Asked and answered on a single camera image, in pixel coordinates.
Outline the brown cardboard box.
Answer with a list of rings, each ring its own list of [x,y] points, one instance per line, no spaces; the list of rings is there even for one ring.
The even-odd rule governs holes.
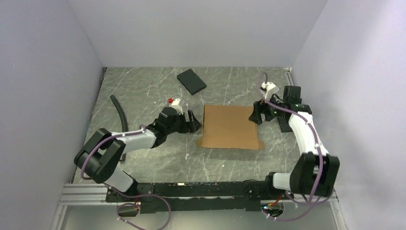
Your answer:
[[[203,110],[200,148],[263,150],[257,124],[249,121],[253,106],[206,104]]]

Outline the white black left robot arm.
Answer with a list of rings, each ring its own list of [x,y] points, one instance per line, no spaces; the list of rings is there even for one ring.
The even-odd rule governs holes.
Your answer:
[[[202,124],[192,110],[178,113],[164,107],[153,123],[142,125],[136,131],[113,133],[105,128],[97,130],[76,154],[74,164],[84,180],[93,180],[116,191],[125,201],[132,201],[138,193],[138,182],[118,168],[121,156],[140,149],[153,149],[172,133],[195,133]]]

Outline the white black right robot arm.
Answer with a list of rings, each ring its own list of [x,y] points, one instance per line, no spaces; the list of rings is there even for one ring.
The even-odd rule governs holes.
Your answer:
[[[264,194],[277,198],[282,191],[294,194],[327,197],[333,192],[340,161],[331,156],[322,144],[313,123],[309,105],[302,103],[301,87],[285,86],[283,97],[276,93],[278,87],[264,82],[259,91],[263,99],[254,102],[249,121],[257,125],[263,121],[278,120],[282,133],[292,132],[298,144],[300,157],[290,172],[271,172],[264,185]]]

